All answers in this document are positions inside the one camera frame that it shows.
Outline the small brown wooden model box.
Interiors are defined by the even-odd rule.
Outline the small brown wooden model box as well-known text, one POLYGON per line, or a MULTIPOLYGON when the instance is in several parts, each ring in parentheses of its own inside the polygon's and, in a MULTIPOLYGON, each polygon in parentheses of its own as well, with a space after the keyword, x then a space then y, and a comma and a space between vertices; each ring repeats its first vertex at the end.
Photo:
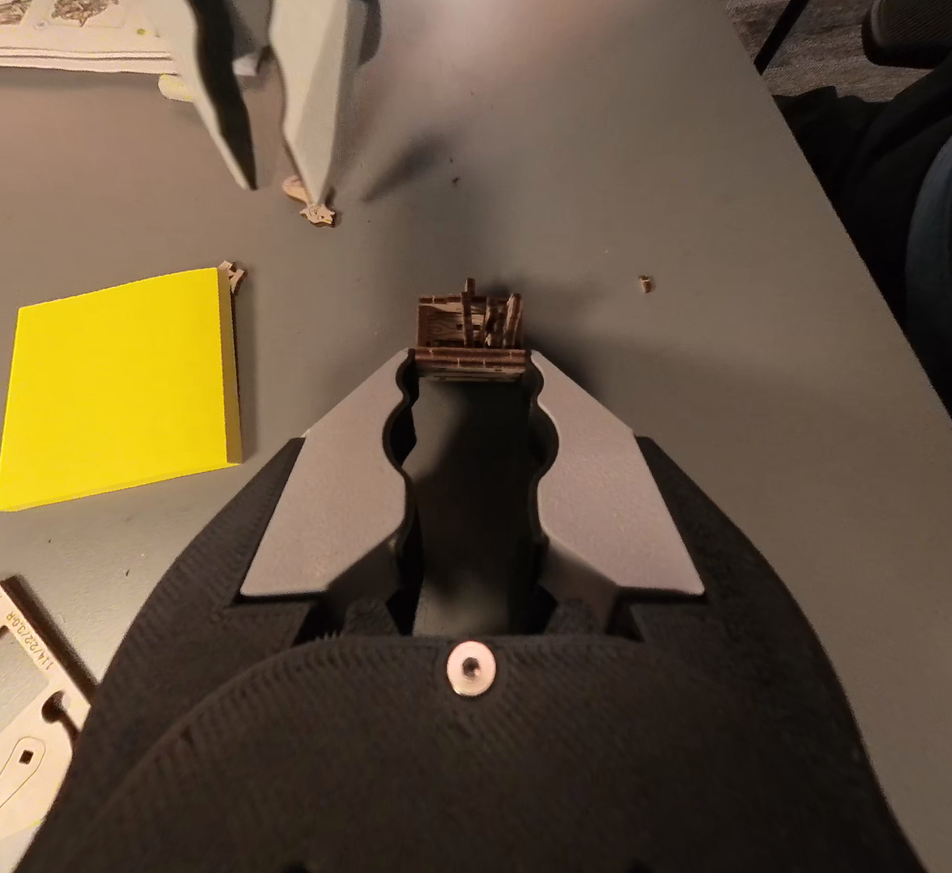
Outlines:
POLYGON ((447 382, 515 381, 526 372, 521 294, 487 295, 474 279, 461 292, 418 299, 414 365, 421 377, 447 382))

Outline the person's dark clothing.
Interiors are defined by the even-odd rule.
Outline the person's dark clothing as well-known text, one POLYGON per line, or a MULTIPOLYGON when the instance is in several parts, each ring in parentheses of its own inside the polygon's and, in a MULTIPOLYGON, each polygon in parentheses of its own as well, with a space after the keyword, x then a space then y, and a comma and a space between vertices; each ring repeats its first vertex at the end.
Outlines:
POLYGON ((951 57, 887 101, 774 102, 949 412, 951 57))

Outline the wooden cat-shaped piece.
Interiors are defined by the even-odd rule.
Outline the wooden cat-shaped piece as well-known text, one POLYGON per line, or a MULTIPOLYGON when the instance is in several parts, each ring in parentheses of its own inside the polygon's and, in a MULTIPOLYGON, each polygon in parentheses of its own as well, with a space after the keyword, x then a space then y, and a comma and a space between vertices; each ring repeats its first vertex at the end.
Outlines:
POLYGON ((324 203, 314 200, 300 177, 293 175, 285 178, 282 191, 300 206, 299 214, 311 224, 321 227, 333 227, 336 224, 336 212, 324 203))

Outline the laser-cut wooden parts sheet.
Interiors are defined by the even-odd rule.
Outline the laser-cut wooden parts sheet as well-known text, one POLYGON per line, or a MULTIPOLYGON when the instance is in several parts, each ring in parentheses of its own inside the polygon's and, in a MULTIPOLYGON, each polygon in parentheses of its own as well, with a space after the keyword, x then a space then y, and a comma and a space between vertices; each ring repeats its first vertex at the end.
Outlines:
POLYGON ((24 585, 2 581, 2 634, 40 677, 1 734, 2 868, 12 869, 47 818, 89 717, 93 686, 24 585))

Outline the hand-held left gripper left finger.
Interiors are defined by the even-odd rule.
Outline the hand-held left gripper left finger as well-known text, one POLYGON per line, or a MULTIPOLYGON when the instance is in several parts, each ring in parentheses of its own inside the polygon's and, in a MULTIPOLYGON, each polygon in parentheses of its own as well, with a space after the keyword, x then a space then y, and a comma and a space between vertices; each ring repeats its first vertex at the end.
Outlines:
POLYGON ((418 396, 413 350, 402 349, 308 428, 243 596, 416 607, 422 538, 404 463, 417 441, 418 396))

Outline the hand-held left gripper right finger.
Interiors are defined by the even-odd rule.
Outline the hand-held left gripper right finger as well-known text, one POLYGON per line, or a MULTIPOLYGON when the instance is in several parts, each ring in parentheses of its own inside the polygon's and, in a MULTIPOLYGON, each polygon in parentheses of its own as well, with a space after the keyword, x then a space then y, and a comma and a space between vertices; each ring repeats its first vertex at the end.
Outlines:
POLYGON ((705 585, 633 430, 538 351, 532 408, 550 445, 536 487, 539 582, 613 613, 637 594, 693 599, 705 585))

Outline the yellow sticky note pad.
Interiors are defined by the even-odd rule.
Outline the yellow sticky note pad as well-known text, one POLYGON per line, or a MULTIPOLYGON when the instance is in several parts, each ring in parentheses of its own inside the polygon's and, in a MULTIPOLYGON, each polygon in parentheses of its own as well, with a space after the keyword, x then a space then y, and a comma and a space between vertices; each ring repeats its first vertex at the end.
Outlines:
POLYGON ((218 267, 19 309, 2 433, 15 512, 243 462, 218 267))

